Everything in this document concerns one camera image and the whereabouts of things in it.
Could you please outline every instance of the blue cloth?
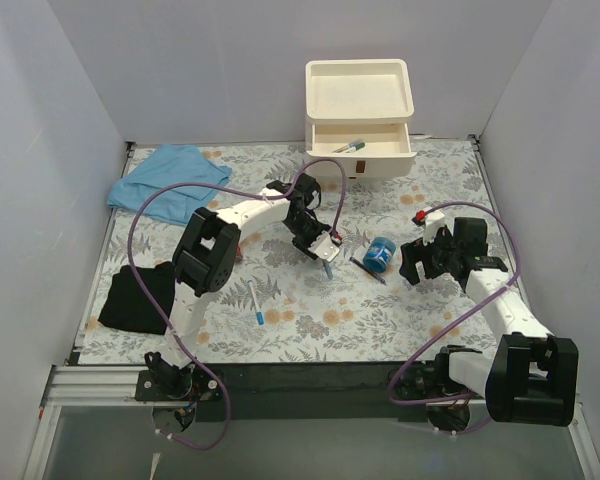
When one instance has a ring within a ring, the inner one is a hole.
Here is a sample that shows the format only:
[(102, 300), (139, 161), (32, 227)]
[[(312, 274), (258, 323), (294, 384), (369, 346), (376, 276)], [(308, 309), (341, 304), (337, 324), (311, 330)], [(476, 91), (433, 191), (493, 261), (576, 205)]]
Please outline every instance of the blue cloth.
[[(194, 145), (162, 145), (109, 193), (107, 204), (137, 212), (152, 194), (174, 183), (202, 182), (225, 186), (231, 169), (219, 167), (202, 156)], [(218, 193), (205, 187), (182, 187), (163, 193), (144, 211), (151, 218), (186, 225), (193, 212), (209, 204)]]

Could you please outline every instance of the white backdrop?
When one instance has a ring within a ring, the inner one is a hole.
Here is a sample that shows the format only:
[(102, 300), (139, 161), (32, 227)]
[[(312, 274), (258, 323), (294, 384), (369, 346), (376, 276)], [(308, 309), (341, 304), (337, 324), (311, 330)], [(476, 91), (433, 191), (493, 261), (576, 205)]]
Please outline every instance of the white backdrop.
[(124, 143), (45, 0), (0, 0), (0, 479), (69, 355)]
[(402, 58), (412, 133), (481, 133), (550, 0), (49, 0), (125, 140), (304, 138), (309, 60)]
[(600, 0), (554, 0), (482, 137), (537, 317), (580, 350), (600, 455)]

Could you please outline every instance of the marker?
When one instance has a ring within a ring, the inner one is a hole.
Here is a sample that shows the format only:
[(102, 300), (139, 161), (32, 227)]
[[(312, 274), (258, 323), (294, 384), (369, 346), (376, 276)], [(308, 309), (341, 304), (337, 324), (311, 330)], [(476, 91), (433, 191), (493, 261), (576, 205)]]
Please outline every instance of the marker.
[(343, 152), (338, 152), (338, 153), (353, 153), (353, 152), (357, 152), (361, 148), (364, 148), (364, 142), (356, 143), (353, 147), (349, 147), (346, 150), (344, 150)]
[(351, 143), (347, 143), (344, 147), (336, 148), (333, 151), (333, 153), (342, 153), (342, 152), (344, 152), (345, 150), (348, 150), (351, 147), (355, 147), (359, 143), (361, 143), (362, 146), (364, 147), (364, 142), (361, 139), (358, 139), (358, 140), (354, 140)]
[(329, 280), (333, 280), (333, 271), (331, 270), (331, 265), (329, 265), (329, 262), (323, 260), (322, 265), (324, 266), (324, 271), (327, 272), (327, 277), (329, 277)]
[(258, 297), (256, 296), (256, 288), (253, 286), (253, 280), (247, 280), (249, 285), (249, 291), (251, 292), (251, 298), (253, 298), (253, 306), (256, 309), (256, 318), (258, 319), (258, 325), (264, 325), (264, 317), (260, 311), (260, 305), (258, 304)]
[(369, 275), (371, 275), (373, 278), (375, 278), (376, 280), (378, 280), (381, 284), (386, 285), (387, 281), (382, 278), (380, 275), (378, 275), (376, 272), (371, 271), (370, 269), (368, 269), (363, 263), (359, 262), (358, 260), (356, 260), (353, 257), (349, 257), (349, 261), (352, 262), (353, 264), (357, 265), (358, 267), (360, 267), (361, 269), (363, 269), (365, 272), (367, 272)]

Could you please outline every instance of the black cloth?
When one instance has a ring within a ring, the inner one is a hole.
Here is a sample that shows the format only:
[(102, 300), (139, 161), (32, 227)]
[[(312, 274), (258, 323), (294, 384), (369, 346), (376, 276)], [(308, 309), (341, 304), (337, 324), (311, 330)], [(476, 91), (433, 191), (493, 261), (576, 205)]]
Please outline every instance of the black cloth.
[[(169, 315), (175, 296), (173, 263), (161, 263), (155, 268), (138, 268), (138, 272), (151, 294)], [(107, 301), (98, 321), (106, 327), (126, 332), (164, 335), (167, 329), (160, 314), (140, 290), (129, 265), (123, 266), (113, 276)]]

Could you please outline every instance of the blue marker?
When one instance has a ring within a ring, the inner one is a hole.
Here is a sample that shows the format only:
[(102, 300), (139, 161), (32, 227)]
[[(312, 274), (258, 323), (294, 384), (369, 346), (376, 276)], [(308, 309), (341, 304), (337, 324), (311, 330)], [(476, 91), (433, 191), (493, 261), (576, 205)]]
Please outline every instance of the blue marker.
[(327, 277), (329, 280), (333, 280), (333, 271), (331, 270), (331, 265), (326, 260), (322, 260), (322, 265), (324, 265), (324, 271), (327, 272)]
[(253, 280), (247, 280), (249, 290), (251, 291), (251, 298), (253, 298), (253, 306), (256, 309), (256, 318), (258, 319), (258, 325), (264, 325), (264, 317), (260, 311), (260, 305), (258, 305), (258, 297), (256, 295), (256, 288), (253, 286)]

